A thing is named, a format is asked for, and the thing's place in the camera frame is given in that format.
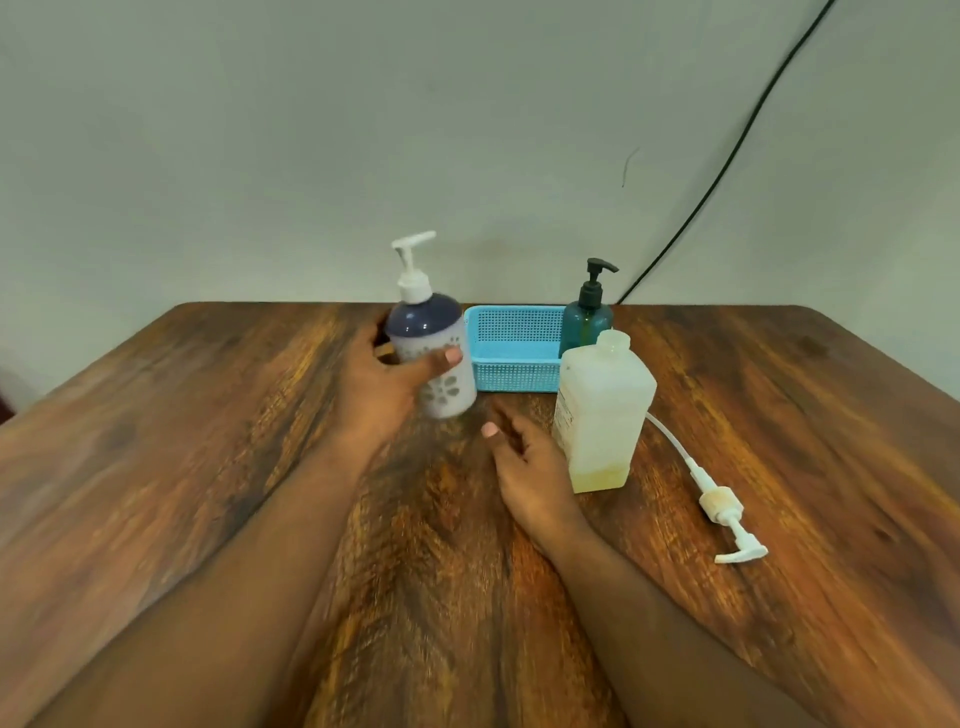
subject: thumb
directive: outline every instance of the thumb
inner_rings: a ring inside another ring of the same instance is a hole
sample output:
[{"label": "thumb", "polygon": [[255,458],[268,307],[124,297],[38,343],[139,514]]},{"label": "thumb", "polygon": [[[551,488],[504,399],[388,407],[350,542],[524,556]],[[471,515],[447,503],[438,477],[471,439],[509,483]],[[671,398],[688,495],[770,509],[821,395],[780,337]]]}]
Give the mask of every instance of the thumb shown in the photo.
[{"label": "thumb", "polygon": [[487,441],[487,447],[493,453],[493,462],[496,463],[496,471],[504,474],[506,469],[515,467],[520,462],[520,456],[510,447],[506,435],[494,423],[486,423],[480,428],[480,434]]},{"label": "thumb", "polygon": [[449,372],[464,360],[460,347],[447,347],[427,352],[413,361],[401,364],[396,373],[412,387],[420,387],[430,379]]}]

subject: purple and white pump bottle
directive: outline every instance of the purple and white pump bottle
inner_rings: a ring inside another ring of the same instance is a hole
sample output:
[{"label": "purple and white pump bottle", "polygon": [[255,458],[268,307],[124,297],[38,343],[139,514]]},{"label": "purple and white pump bottle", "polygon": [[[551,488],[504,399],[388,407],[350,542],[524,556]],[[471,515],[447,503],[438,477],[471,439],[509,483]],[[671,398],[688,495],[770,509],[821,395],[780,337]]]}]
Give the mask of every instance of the purple and white pump bottle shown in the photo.
[{"label": "purple and white pump bottle", "polygon": [[460,304],[442,293],[434,293],[426,274],[414,267],[413,248],[437,234],[421,232],[401,237],[393,248],[403,261],[398,281],[400,300],[387,318],[387,335],[400,361],[416,359],[423,353],[444,346],[458,346],[463,361],[443,376],[428,381],[420,390],[420,405],[429,417],[454,417],[476,400],[473,364],[467,341],[467,328]]}]

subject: mesh pattern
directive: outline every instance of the mesh pattern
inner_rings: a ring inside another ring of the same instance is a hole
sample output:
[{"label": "mesh pattern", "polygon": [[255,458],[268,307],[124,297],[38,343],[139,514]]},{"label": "mesh pattern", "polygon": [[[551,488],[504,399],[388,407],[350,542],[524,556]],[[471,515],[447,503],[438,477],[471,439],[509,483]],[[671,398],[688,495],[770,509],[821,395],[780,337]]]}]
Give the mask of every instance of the mesh pattern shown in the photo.
[{"label": "mesh pattern", "polygon": [[478,305],[467,309],[473,374],[481,392],[556,392],[564,307]]}]

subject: black pump head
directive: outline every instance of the black pump head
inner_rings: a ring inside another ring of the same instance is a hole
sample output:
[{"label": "black pump head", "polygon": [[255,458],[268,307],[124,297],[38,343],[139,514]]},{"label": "black pump head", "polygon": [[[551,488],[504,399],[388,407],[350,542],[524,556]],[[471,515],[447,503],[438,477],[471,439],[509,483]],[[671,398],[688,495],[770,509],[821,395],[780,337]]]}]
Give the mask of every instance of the black pump head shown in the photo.
[{"label": "black pump head", "polygon": [[600,285],[597,277],[604,269],[612,271],[613,273],[620,270],[612,263],[608,263],[606,260],[601,260],[598,257],[587,258],[587,272],[590,274],[590,280],[585,281],[580,287],[580,301],[578,303],[581,308],[593,310],[600,307],[600,303],[603,300],[603,286]]}]

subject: yellow liquid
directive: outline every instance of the yellow liquid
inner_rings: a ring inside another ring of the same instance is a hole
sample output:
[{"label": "yellow liquid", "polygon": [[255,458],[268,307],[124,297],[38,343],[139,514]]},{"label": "yellow liquid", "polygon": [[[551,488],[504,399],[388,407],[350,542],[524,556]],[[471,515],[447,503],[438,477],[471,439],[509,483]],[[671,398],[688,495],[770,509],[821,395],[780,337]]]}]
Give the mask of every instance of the yellow liquid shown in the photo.
[{"label": "yellow liquid", "polygon": [[630,474],[630,463],[610,465],[607,468],[592,473],[571,473],[574,493],[590,493],[591,491],[608,491],[610,488],[622,488]]}]

